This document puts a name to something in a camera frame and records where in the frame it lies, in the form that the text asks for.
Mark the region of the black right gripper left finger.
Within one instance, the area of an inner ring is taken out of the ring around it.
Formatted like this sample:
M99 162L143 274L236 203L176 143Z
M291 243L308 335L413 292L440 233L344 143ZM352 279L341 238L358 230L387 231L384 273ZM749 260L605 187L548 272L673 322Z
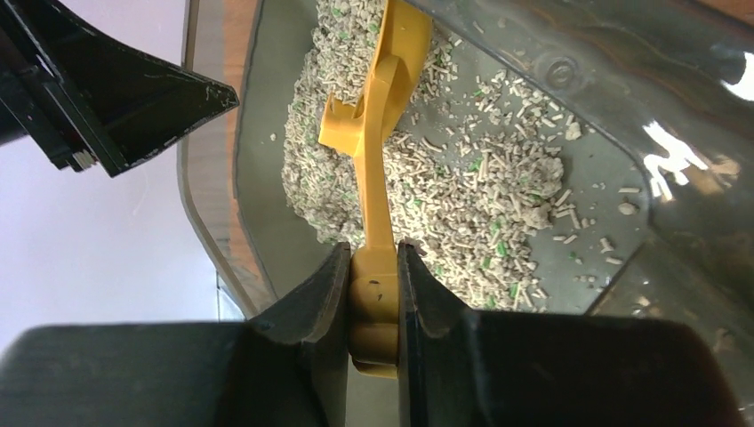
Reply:
M1 358L4 426L342 426L350 249L236 322L44 326Z

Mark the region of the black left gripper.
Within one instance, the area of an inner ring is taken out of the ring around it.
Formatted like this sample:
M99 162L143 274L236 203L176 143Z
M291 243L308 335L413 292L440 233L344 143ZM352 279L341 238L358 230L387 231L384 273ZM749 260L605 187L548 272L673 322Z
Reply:
M59 169L115 177L234 109L236 90L100 31L59 1L1 3L1 105Z

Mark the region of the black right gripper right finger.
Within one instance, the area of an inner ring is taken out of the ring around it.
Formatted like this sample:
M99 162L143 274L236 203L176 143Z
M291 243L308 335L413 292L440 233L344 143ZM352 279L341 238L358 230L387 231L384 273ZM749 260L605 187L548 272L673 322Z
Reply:
M404 426L742 426L701 338L656 319L475 310L397 250Z

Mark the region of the yellow litter scoop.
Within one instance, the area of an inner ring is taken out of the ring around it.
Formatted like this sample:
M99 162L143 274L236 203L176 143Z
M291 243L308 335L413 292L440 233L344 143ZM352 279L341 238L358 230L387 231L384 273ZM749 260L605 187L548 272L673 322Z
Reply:
M397 249L382 148L421 80L432 28L430 16L406 1L386 2L360 98L348 105L330 95L321 121L319 143L350 156L357 178L365 243L350 261L347 338L363 375L397 377Z

